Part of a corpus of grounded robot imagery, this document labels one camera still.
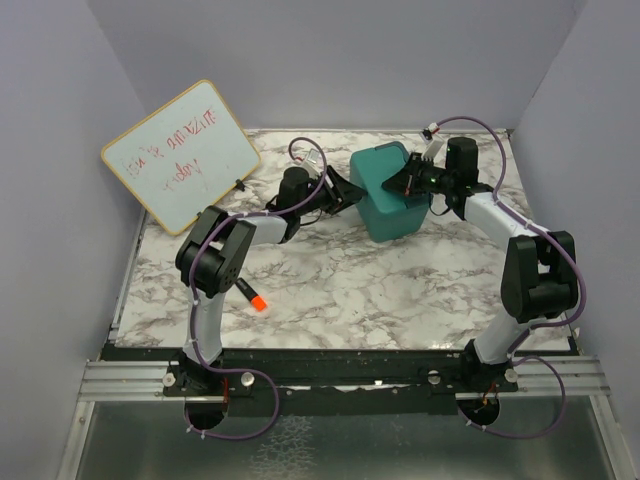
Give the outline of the teal medicine kit box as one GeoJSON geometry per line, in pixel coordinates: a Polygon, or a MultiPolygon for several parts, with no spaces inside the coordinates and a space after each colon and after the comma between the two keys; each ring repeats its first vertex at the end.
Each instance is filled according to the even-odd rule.
{"type": "Polygon", "coordinates": [[[418,231],[429,211],[430,196],[409,199],[382,188],[409,159],[400,142],[354,152],[350,158],[349,181],[365,190],[356,208],[372,241],[382,243],[418,231]]]}

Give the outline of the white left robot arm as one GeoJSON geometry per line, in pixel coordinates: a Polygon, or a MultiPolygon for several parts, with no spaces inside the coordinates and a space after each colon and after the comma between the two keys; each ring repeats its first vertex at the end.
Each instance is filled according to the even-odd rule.
{"type": "Polygon", "coordinates": [[[190,290],[183,351],[194,361],[186,382],[195,392],[210,394],[220,385],[221,371],[213,363],[223,350],[223,304],[226,292],[239,279],[249,249],[284,244],[298,232],[303,216],[315,211],[335,215],[365,196],[363,188],[331,166],[317,178],[301,167],[290,167],[263,210],[231,214],[209,206],[201,212],[175,259],[181,281],[190,290]]]}

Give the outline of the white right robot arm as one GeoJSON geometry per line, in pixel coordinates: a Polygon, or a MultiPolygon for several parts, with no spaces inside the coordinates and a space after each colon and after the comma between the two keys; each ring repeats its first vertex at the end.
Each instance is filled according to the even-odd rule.
{"type": "Polygon", "coordinates": [[[470,360],[459,367],[461,383],[472,391],[494,381],[493,365],[506,364],[532,330],[560,317],[579,299],[573,237],[565,231],[550,232],[508,209],[494,188],[479,181],[478,158],[475,140],[453,137],[447,141],[443,167],[425,154],[412,153],[381,184],[406,199],[442,195],[450,211],[505,252],[502,307],[470,342],[470,360]]]}

